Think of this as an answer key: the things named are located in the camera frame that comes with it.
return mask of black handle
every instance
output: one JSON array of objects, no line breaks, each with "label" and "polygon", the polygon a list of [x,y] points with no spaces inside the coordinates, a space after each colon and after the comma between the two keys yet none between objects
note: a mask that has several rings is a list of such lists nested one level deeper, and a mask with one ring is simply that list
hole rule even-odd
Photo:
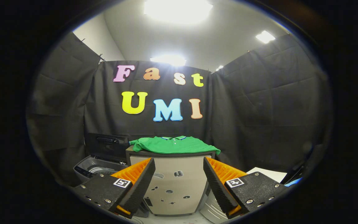
[{"label": "black handle", "polygon": [[119,144],[120,142],[118,141],[118,139],[116,138],[102,138],[102,137],[97,137],[97,140],[99,142],[105,142],[105,143],[110,143],[110,144],[113,144],[113,143],[116,143],[116,144]]}]

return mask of white wall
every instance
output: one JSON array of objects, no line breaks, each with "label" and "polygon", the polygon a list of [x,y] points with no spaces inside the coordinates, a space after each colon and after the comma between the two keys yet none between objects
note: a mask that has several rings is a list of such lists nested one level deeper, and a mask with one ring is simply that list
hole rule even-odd
[{"label": "white wall", "polygon": [[86,21],[73,33],[106,61],[125,60],[106,26],[104,15],[99,14]]}]

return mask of ceiling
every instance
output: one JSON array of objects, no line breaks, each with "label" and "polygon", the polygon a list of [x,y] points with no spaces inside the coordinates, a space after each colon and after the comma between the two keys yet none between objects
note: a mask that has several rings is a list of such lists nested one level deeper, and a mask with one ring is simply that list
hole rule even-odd
[{"label": "ceiling", "polygon": [[266,15],[236,1],[208,0],[213,4],[208,17],[191,25],[150,18],[144,14],[144,2],[127,0],[105,11],[106,25],[125,60],[175,54],[187,59],[186,66],[215,71],[262,46],[255,36],[263,30],[274,37],[287,34]]}]

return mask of black foam pad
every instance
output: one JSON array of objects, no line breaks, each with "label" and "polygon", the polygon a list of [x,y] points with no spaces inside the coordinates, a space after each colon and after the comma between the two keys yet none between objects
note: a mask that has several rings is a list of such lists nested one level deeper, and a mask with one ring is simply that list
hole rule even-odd
[{"label": "black foam pad", "polygon": [[131,212],[131,214],[135,213],[143,201],[144,194],[149,188],[154,172],[155,162],[154,158],[151,158],[139,179],[118,204],[125,210]]},{"label": "black foam pad", "polygon": [[225,186],[223,186],[223,184],[220,182],[218,176],[216,175],[214,169],[206,157],[204,157],[203,169],[220,209],[226,213],[237,207],[238,204],[236,200],[234,200],[228,190],[226,190]]}]

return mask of white paper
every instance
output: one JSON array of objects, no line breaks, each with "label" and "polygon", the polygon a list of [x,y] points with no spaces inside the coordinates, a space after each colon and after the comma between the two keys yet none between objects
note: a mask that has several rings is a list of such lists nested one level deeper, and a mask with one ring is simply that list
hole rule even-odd
[{"label": "white paper", "polygon": [[268,170],[268,169],[262,169],[262,168],[258,168],[258,167],[254,167],[253,169],[251,169],[250,171],[248,171],[246,173],[254,173],[254,172],[261,172],[264,175],[270,177],[271,179],[273,179],[273,180],[275,180],[275,181],[277,181],[279,183],[287,175],[287,173],[276,172],[276,171],[272,171],[272,170]]}]

